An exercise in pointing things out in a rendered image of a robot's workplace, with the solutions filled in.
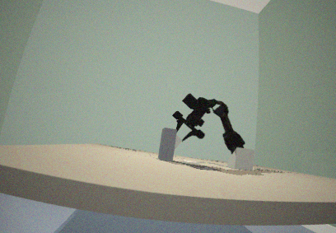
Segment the grey open bin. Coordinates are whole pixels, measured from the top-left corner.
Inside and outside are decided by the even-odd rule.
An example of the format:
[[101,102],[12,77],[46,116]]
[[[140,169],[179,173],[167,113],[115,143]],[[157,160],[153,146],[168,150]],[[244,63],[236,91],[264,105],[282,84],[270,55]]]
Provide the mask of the grey open bin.
[[177,129],[163,128],[161,132],[161,143],[158,159],[162,161],[173,161],[175,150],[175,139]]

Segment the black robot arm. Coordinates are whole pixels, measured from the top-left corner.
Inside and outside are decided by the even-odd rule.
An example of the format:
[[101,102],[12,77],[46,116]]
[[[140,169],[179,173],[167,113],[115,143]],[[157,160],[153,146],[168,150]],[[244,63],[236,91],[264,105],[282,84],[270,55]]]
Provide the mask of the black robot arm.
[[200,118],[199,115],[198,116],[194,115],[195,112],[197,112],[198,114],[201,115],[201,117],[203,117],[206,113],[210,114],[210,108],[212,108],[214,105],[219,105],[215,110],[212,108],[212,112],[218,117],[220,117],[222,121],[223,128],[226,131],[225,133],[223,133],[224,137],[223,140],[224,143],[226,144],[226,147],[229,150],[231,150],[231,154],[237,147],[244,148],[243,145],[245,144],[245,141],[242,139],[240,134],[238,134],[235,130],[233,130],[233,127],[231,126],[231,123],[228,119],[229,109],[225,103],[215,99],[208,100],[203,97],[199,97],[198,99],[196,99],[190,93],[182,101],[190,109],[193,109],[193,112],[189,114],[186,119],[188,119],[189,122],[193,123],[196,127],[198,125],[202,127],[205,121],[199,119]]

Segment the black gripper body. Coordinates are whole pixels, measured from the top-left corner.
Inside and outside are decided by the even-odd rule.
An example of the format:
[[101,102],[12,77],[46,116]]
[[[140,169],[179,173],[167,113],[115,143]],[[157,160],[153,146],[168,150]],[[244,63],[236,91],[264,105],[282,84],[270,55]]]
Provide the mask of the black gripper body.
[[[195,112],[195,111],[194,111],[194,112]],[[198,114],[197,112],[195,112],[194,115],[196,115],[196,116],[199,115],[199,116],[200,116],[199,119],[202,118],[201,115]],[[198,137],[199,139],[203,139],[205,133],[202,132],[201,130],[197,130],[197,129],[195,128],[195,125],[194,125],[193,123],[190,123],[188,119],[184,119],[184,118],[182,117],[183,115],[182,115],[179,111],[175,111],[175,113],[174,113],[172,116],[173,116],[175,119],[179,119],[182,123],[184,123],[185,125],[187,125],[187,126],[192,130],[192,132],[194,132],[194,133],[197,134],[196,137]],[[192,127],[192,128],[191,128],[191,127]]]

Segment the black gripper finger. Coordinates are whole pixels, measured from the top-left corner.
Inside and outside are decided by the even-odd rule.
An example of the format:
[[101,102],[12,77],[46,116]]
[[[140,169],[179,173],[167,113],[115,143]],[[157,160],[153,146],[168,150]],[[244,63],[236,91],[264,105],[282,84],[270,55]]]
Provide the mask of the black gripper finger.
[[183,124],[179,119],[176,121],[177,122],[177,127],[176,127],[176,129],[177,129],[177,132],[179,131],[179,129],[180,129],[180,127],[181,127],[181,125]]
[[[187,138],[191,137],[191,136],[197,136],[197,134],[194,133],[194,132],[189,132],[189,133],[186,135],[186,137],[183,139],[183,141],[186,140]],[[182,142],[183,142],[183,141],[182,141]]]

